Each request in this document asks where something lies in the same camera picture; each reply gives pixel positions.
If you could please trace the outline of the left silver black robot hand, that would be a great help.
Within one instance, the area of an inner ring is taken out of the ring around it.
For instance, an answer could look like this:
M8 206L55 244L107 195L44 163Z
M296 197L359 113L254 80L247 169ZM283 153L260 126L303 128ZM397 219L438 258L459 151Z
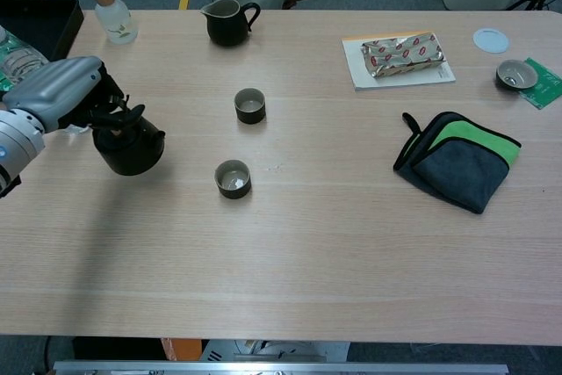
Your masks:
M96 56L49 62L27 74L3 96L9 110L30 112L51 133L70 125L122 130L140 122L144 105L128 96Z

